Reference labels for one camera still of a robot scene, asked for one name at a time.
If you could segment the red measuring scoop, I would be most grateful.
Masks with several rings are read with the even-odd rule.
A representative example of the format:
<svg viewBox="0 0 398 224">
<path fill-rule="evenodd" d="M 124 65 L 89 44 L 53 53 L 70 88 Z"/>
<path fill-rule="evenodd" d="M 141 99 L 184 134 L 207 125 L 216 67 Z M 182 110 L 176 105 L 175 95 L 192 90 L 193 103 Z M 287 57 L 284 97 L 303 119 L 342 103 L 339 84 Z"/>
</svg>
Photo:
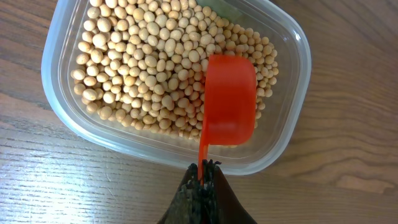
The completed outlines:
<svg viewBox="0 0 398 224">
<path fill-rule="evenodd" d="M 209 145 L 239 145 L 254 132 L 256 73 L 246 58 L 210 55 L 205 81 L 205 110 L 198 152 L 198 179 L 204 181 Z"/>
</svg>

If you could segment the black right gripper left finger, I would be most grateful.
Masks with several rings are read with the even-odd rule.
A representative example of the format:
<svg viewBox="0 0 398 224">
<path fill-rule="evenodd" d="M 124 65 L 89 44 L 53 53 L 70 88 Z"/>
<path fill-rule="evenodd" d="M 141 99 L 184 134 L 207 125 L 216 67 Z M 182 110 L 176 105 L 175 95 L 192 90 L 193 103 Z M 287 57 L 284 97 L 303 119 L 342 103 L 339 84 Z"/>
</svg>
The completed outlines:
<svg viewBox="0 0 398 224">
<path fill-rule="evenodd" d="M 198 167 L 189 165 L 184 177 L 158 224 L 199 224 L 201 217 L 200 182 Z"/>
</svg>

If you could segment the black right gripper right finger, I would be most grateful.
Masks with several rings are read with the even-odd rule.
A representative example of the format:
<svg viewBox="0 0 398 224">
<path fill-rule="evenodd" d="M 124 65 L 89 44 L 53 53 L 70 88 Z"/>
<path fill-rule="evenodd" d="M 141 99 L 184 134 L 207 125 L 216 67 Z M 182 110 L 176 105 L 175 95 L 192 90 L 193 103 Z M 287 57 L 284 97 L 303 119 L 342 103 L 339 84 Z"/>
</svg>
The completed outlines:
<svg viewBox="0 0 398 224">
<path fill-rule="evenodd" d="M 208 180 L 211 202 L 215 202 L 218 223 L 250 224 L 255 219 L 244 209 L 229 185 L 219 165 L 221 162 L 203 160 L 203 180 Z"/>
</svg>

